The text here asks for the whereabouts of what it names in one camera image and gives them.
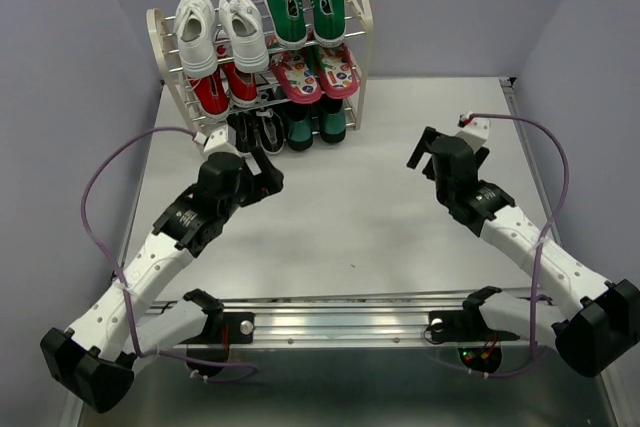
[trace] green shoe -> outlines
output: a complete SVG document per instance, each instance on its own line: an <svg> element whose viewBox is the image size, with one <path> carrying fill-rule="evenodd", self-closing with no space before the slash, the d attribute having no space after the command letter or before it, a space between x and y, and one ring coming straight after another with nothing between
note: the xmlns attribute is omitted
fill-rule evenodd
<svg viewBox="0 0 640 427"><path fill-rule="evenodd" d="M342 142L347 135L347 117L342 100L324 95L316 104L320 124L320 137L327 144Z"/></svg>
<svg viewBox="0 0 640 427"><path fill-rule="evenodd" d="M337 47L344 40L344 0L310 0L313 6L313 35L323 47Z"/></svg>
<svg viewBox="0 0 640 427"><path fill-rule="evenodd" d="M287 124L287 144L291 150L302 152L313 145L313 124L308 105L288 102L282 108L282 116Z"/></svg>
<svg viewBox="0 0 640 427"><path fill-rule="evenodd" d="M307 41L302 0L264 0L278 43L287 50L298 50Z"/></svg>

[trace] white rack frame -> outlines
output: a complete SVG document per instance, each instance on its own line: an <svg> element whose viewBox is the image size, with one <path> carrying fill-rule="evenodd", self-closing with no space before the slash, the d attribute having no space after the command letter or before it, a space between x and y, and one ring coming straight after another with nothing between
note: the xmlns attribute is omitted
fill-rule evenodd
<svg viewBox="0 0 640 427"><path fill-rule="evenodd" d="M347 113L347 127L351 127L355 130L360 129L362 126L362 114L364 111L364 99L367 88L367 79L369 78L369 68L371 64L371 55L373 51L373 16L371 14L371 6L369 5L369 0L345 0L347 4L347 9L350 10L350 15L348 14L345 17L347 21L347 31L348 33L345 35L345 39L350 39L353 37L359 37L364 35L366 37L365 40L365 54L364 54L364 62L359 64L355 56L352 54L352 60L354 63L354 72L353 74L358 77L360 86L358 92L351 97L345 99L346 106L345 111ZM254 1L257 6L264 5L263 0ZM309 12L311 7L304 7L304 12ZM151 40L151 46L153 48L153 53L156 58L156 63L158 64L158 69L160 70L160 75L162 75L162 79L165 82L165 85L169 89L171 93L171 97L173 98L176 106L178 107L178 111L184 120L187 128L202 132L204 134L208 134L209 131L213 128L213 126L218 123L206 115L203 114L202 106L200 105L200 101L196 97L195 93L188 86L188 81L186 76L183 73L182 64L180 62L180 55L178 53L178 47L175 41L175 34L173 33L173 25L169 25L169 23L173 23L175 16L165 16L160 9L149 9L147 10L147 29L149 31L149 38ZM350 20L358 20L361 26L361 30L349 32L349 21ZM265 20L271 21L271 16L268 14L262 15L263 22ZM313 24L307 23L307 29L309 29ZM274 34L273 30L265 31L265 37L267 40L271 38ZM214 45L224 44L228 42L228 40L216 41ZM304 44L305 47L309 47L312 45L316 45L317 42L315 40L309 40ZM270 49L269 53L274 54L278 52L283 52L285 49L283 48L275 48ZM224 59L219 59L218 64L226 64L228 62L232 62L233 57L226 57ZM258 90L267 90L278 87L279 84L273 83L268 85L262 85L258 87ZM270 107L273 105L277 105L280 103L287 102L289 99L279 99L268 102L260 102L258 101L255 105L249 108L240 108L231 104L231 113L233 112L248 112L253 109L260 109L264 107Z"/></svg>

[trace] sneaker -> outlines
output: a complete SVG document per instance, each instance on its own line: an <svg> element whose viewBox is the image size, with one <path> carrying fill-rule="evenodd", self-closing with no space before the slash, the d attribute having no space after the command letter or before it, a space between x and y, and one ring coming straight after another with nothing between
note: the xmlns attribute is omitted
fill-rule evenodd
<svg viewBox="0 0 640 427"><path fill-rule="evenodd" d="M224 30L219 30L216 34L215 44L218 59L233 55L229 47L229 36ZM242 109L252 107L258 100L255 74L241 72L235 62L222 64L222 70L229 83L229 96L233 103Z"/></svg>
<svg viewBox="0 0 640 427"><path fill-rule="evenodd" d="M218 122L229 115L229 100L222 86L220 69L202 79L189 79L191 90L196 94L203 114Z"/></svg>
<svg viewBox="0 0 640 427"><path fill-rule="evenodd" d="M229 36L236 67L252 74L269 65L262 17L251 0L220 0L220 23Z"/></svg>
<svg viewBox="0 0 640 427"><path fill-rule="evenodd" d="M251 149L249 142L250 135L250 116L245 112L238 112L237 114L231 114L227 123L233 127L236 132L236 149L243 154L248 154Z"/></svg>
<svg viewBox="0 0 640 427"><path fill-rule="evenodd" d="M255 74L240 72L234 62L223 64L224 75L229 82L229 95L234 105L246 109L258 100L258 86Z"/></svg>
<svg viewBox="0 0 640 427"><path fill-rule="evenodd" d="M310 0L313 6L313 35L323 47L337 47L344 40L344 0Z"/></svg>
<svg viewBox="0 0 640 427"><path fill-rule="evenodd" d="M286 50L298 50L307 41L302 0L264 0L273 20L278 43Z"/></svg>
<svg viewBox="0 0 640 427"><path fill-rule="evenodd" d="M218 58L213 48L215 9L211 0L180 0L176 10L174 33L184 73L202 79L215 72Z"/></svg>
<svg viewBox="0 0 640 427"><path fill-rule="evenodd" d="M302 152L313 145L313 124L308 105L287 103L282 108L287 124L287 145L291 150Z"/></svg>
<svg viewBox="0 0 640 427"><path fill-rule="evenodd" d="M320 138L327 144L342 142L347 135L347 117L342 100L331 99L324 95L316 106Z"/></svg>
<svg viewBox="0 0 640 427"><path fill-rule="evenodd" d="M284 125L273 109L260 109L255 112L260 145L267 154L279 154L284 148Z"/></svg>

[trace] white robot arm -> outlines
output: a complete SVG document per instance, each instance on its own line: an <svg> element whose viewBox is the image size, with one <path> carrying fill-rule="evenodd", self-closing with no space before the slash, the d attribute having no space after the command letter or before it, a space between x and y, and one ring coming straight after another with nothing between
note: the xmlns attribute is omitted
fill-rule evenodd
<svg viewBox="0 0 640 427"><path fill-rule="evenodd" d="M509 257L531 276L540 231L515 200L495 184L478 178L489 151L489 121L461 117L460 131L444 135L427 127L407 166L436 185L436 198L451 216ZM539 284L553 305L536 306L536 339L558 351L578 373L593 377L638 343L640 291L629 281L617 284L588 269L551 239L543 239ZM436 342L485 340L493 332L529 338L530 301L495 287L470 295L462 311L432 312Z"/></svg>
<svg viewBox="0 0 640 427"><path fill-rule="evenodd" d="M154 358L137 359L130 321L137 324L167 284L222 233L239 207L283 188L282 173L264 151L252 151L261 170L254 175L229 136L226 126L209 137L196 136L194 140L203 144L207 158L198 180L154 223L142 248L124 269L127 286L112 283L84 315L64 331L50 329L40 343L54 379L98 412L113 407L128 391L134 372ZM123 290L130 294L129 311ZM187 293L177 310L137 329L141 352L173 347L201 334L218 319L221 306L204 292Z"/></svg>

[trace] shoe rack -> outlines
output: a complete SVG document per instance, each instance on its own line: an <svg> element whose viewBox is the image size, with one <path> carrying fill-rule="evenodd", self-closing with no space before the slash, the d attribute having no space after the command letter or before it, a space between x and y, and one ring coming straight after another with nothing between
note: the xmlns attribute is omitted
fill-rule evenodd
<svg viewBox="0 0 640 427"><path fill-rule="evenodd" d="M268 41L273 37L273 23L271 17L266 13L263 0L253 1L258 9L262 13L262 21L264 24L265 41ZM358 91L345 99L345 113L347 116L347 128L354 130L360 129L362 126L362 114L364 113L364 101L367 89L367 79L369 77L369 67L371 64L371 54L373 50L373 16L371 14L371 6L369 0L345 0L346 2L346 16L345 20L347 25L347 34L345 35L345 43L348 43L350 39L355 37L365 37L364 41L364 58L359 63L353 54L351 53L352 61L354 64L353 75L356 76L359 82ZM312 12L311 7L306 5L304 7L305 15L307 16L307 29L312 27ZM173 98L182 119L184 120L187 128L194 131L208 134L219 121L215 121L206 115L204 110L200 106L195 92L190 88L189 82L183 73L182 64L180 63L180 55L178 53L178 46L173 33L173 21L175 16L165 16L160 9L147 10L147 29L149 31L149 38L151 40L151 46L153 53L158 64L158 69L162 75L162 79L165 85L168 87L171 97ZM228 40L220 40L215 42L214 45L218 46L224 44ZM316 45L315 40L309 40L305 43L305 47ZM270 49L269 53L283 52L285 49L276 48ZM222 65L228 62L232 62L233 57L226 57L219 59L218 64ZM258 99L260 98L260 91L266 89L275 89L279 86L278 83L270 83L267 85L258 86ZM260 101L256 102L251 107L237 107L233 105L231 99L230 113L235 112L248 112L254 109L261 109L265 107L271 107L280 103L288 102L289 99L278 99L273 101Z"/></svg>

